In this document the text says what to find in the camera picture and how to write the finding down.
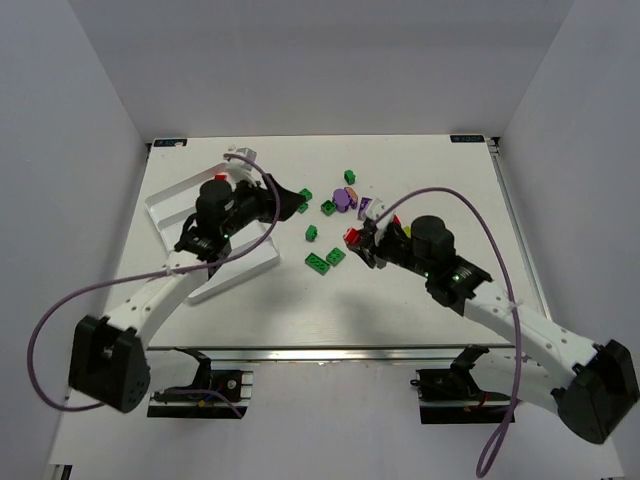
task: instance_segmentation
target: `gray wall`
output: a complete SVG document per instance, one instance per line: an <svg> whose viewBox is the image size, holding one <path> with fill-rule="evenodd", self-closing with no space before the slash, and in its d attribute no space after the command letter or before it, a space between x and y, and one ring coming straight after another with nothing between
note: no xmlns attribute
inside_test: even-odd
<svg viewBox="0 0 640 480"><path fill-rule="evenodd" d="M500 134L571 0L71 0L142 136Z"/></svg>
<svg viewBox="0 0 640 480"><path fill-rule="evenodd" d="M31 480L59 415L28 383L29 334L55 300L112 272L145 152L65 0L3 0L0 65L0 468ZM58 401L73 325L101 300L79 299L42 332L38 373Z"/></svg>
<svg viewBox="0 0 640 480"><path fill-rule="evenodd" d="M638 25L638 2L576 2L505 131L503 160L554 320L621 341L640 369ZM614 439L640 479L640 407Z"/></svg>

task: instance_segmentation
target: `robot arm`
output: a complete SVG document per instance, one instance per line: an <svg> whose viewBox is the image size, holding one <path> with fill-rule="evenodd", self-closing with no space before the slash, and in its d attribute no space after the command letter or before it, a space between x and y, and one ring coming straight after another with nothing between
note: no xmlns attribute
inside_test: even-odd
<svg viewBox="0 0 640 480"><path fill-rule="evenodd" d="M393 213L376 224L383 211L380 202L367 208L363 228L345 234L347 248L370 268L390 262L426 278L434 300L512 343L517 308L523 351L537 362L522 364L520 400L557 414L581 438L603 443L640 398L629 351L615 340L598 345L526 305L512 305L487 272L456 254L454 236L440 218L415 219L409 238L391 221ZM513 358L470 346L451 364L445 387L458 398L478 392L510 395L514 369Z"/></svg>
<svg viewBox="0 0 640 480"><path fill-rule="evenodd" d="M69 386L121 412L133 410L147 391L170 387L208 388L210 360L200 352L175 349L146 352L164 321L215 275L214 268L192 269L227 258L230 238L254 220L271 223L276 198L247 172L231 164L235 189L213 179L200 188L196 212L184 223L180 240L163 268L171 274L152 279L101 318L86 316L76 326ZM280 199L278 221L287 220L306 201L269 175Z"/></svg>

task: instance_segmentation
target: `tabletop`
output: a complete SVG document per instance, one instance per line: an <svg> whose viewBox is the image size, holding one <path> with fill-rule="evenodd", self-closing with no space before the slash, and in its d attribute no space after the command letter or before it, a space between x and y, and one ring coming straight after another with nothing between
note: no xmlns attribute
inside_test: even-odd
<svg viewBox="0 0 640 480"><path fill-rule="evenodd" d="M359 196L387 205L417 188L445 186L465 195L481 212L505 258L519 300L536 305L503 193L485 143L452 143L448 135L190 138L186 145L152 147L117 276L157 270L166 250L145 209L145 199L249 147L257 162L284 187L309 189L305 213L279 223L273 239L281 252L275 268L197 305L181 305L151 342L154 347L344 347L496 344L505 341L427 294L424 280L393 265L370 270L354 254L320 276L305 265L345 250L342 235L358 226L355 210L327 217L320 210L345 170L356 175ZM441 217L456 237L459 255L503 283L484 232L458 199L418 196L400 206L403 225L420 215ZM311 243L309 225L318 228ZM108 307L124 301L139 283L114 288Z"/></svg>

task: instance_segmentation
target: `white tray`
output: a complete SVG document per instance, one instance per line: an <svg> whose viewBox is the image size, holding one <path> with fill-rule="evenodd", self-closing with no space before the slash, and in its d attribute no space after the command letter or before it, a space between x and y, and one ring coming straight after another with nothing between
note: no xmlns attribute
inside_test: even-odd
<svg viewBox="0 0 640 480"><path fill-rule="evenodd" d="M147 197L145 206L153 220L167 253L180 238L182 225L189 215L195 213L195 203L200 185L211 180L216 174L225 173L221 163L198 173L182 182ZM235 255L261 237L266 228L259 222L252 222L231 237L231 255ZM270 237L246 257L220 267L220 270L202 287L187 298L187 303L199 303L206 298L223 292L239 283L265 272L280 261L280 252Z"/></svg>

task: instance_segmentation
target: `green toy brick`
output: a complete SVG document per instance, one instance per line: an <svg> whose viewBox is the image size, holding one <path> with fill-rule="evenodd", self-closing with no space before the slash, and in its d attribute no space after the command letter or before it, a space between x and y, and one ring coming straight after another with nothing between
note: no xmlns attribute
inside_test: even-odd
<svg viewBox="0 0 640 480"><path fill-rule="evenodd" d="M346 254L338 247L336 247L327 254L327 262L335 267L342 261L345 256Z"/></svg>
<svg viewBox="0 0 640 480"><path fill-rule="evenodd" d="M327 200L322 205L320 205L320 210L322 210L322 213L324 213L326 216L329 216L336 211L336 204L331 200Z"/></svg>
<svg viewBox="0 0 640 480"><path fill-rule="evenodd" d="M330 267L330 265L327 262L322 260L315 253L310 253L309 256L307 258L305 258L304 263L309 265L311 268L313 268L320 275L324 275L325 273L327 273L329 271L329 267Z"/></svg>
<svg viewBox="0 0 640 480"><path fill-rule="evenodd" d="M315 225L309 225L307 231L304 234L304 238L307 239L307 242L313 242L318 236L318 229Z"/></svg>
<svg viewBox="0 0 640 480"><path fill-rule="evenodd" d="M356 174L353 173L353 170L345 170L344 181L347 182L347 185L353 185L356 183Z"/></svg>
<svg viewBox="0 0 640 480"><path fill-rule="evenodd" d="M304 198L306 198L307 202L313 198L313 194L309 190L307 190L306 188L303 188L298 193L300 193L300 195L302 195Z"/></svg>

